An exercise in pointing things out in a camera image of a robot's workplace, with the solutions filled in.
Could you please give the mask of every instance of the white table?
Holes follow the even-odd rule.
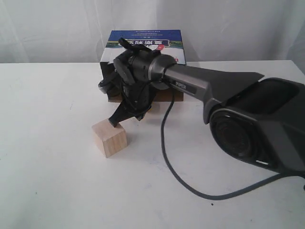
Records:
[[[305,83],[291,61],[189,65]],[[181,186],[160,148],[168,103],[154,104],[140,122],[122,122],[129,146],[106,159],[91,126],[118,104],[98,90],[101,77],[98,63],[0,64],[1,229],[305,228],[301,178],[224,201],[199,198]],[[224,153],[202,112],[202,103],[186,96],[165,126],[169,159],[185,181],[220,195],[274,174]]]

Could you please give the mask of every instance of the wooden cube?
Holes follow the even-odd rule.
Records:
[[[108,119],[92,126],[94,141],[106,157],[119,152],[127,146],[125,129],[118,124],[113,127]]]

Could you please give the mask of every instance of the white curtain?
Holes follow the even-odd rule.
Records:
[[[98,62],[111,30],[181,29],[187,61],[285,59],[304,0],[0,0],[0,62]]]

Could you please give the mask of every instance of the cardboard box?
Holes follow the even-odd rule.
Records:
[[[118,43],[123,37],[131,44],[144,44],[152,50],[161,50],[162,54],[171,55],[178,64],[186,64],[180,30],[125,30],[112,31],[102,54],[100,66],[103,77],[106,78],[113,70],[113,60],[125,49]],[[171,101],[169,90],[159,91],[155,101]],[[120,102],[121,96],[117,89],[108,93],[110,102]],[[183,101],[183,93],[175,90],[175,100]]]

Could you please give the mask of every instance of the black cable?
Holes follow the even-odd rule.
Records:
[[[211,196],[211,195],[207,195],[207,194],[204,194],[202,192],[197,191],[196,189],[194,189],[191,186],[189,186],[185,181],[183,181],[181,179],[181,177],[176,173],[176,171],[174,170],[173,166],[169,162],[167,154],[166,154],[166,151],[165,151],[164,126],[165,126],[165,122],[166,122],[167,116],[168,116],[169,112],[171,111],[174,102],[175,102],[175,96],[174,96],[174,92],[173,92],[173,89],[172,89],[172,101],[171,101],[171,104],[169,105],[167,111],[165,112],[165,115],[164,115],[164,118],[163,118],[162,124],[161,124],[161,148],[162,148],[162,154],[163,154],[164,160],[165,160],[169,170],[174,175],[174,177],[180,182],[180,184],[182,184],[186,189],[188,189],[189,191],[191,191],[195,195],[197,195],[199,197],[202,197],[204,199],[209,199],[209,200],[224,200],[224,199],[230,199],[230,198],[233,198],[233,197],[236,197],[236,196],[240,196],[242,194],[245,194],[247,192],[255,190],[255,189],[257,189],[257,188],[259,188],[261,186],[264,186],[266,184],[269,184],[271,182],[274,182],[274,181],[276,181],[278,179],[281,179],[281,178],[284,178],[284,177],[300,176],[300,177],[305,178],[304,175],[299,174],[299,173],[277,174],[277,175],[269,177],[269,178],[267,178],[265,180],[259,181],[259,182],[255,183],[253,185],[250,185],[248,187],[242,188],[242,189],[240,189],[238,191],[231,192],[231,193],[224,194],[224,195],[219,195],[219,196]]]

